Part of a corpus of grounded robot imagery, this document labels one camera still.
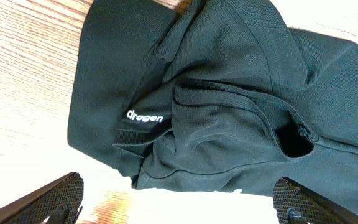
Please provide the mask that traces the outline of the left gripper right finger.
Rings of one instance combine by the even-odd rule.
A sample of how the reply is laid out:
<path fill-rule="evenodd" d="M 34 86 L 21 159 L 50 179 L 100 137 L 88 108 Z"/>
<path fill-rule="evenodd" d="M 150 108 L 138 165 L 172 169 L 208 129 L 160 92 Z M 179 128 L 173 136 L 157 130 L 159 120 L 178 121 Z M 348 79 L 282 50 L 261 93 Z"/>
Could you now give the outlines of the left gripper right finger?
<path fill-rule="evenodd" d="M 280 224 L 358 224 L 358 215 L 288 177 L 273 189 Z"/>

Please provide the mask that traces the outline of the black t-shirt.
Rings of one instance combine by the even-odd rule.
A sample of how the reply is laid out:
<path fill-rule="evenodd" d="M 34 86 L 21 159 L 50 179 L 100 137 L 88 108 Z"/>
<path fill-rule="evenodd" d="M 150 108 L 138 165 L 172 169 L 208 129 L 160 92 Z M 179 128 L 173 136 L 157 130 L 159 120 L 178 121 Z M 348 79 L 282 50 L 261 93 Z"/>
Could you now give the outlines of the black t-shirt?
<path fill-rule="evenodd" d="M 358 213 L 358 45 L 270 1 L 96 0 L 67 141 L 135 189 L 271 196 L 289 177 Z"/>

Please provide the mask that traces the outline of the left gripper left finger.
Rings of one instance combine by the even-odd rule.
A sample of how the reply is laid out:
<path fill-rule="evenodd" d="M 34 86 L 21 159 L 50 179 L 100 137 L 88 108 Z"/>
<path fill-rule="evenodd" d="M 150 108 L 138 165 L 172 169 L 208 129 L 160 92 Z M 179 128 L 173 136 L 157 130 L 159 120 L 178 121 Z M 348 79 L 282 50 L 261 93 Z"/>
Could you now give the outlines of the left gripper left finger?
<path fill-rule="evenodd" d="M 70 172 L 0 208 L 0 224 L 75 224 L 82 211 L 84 181 Z"/>

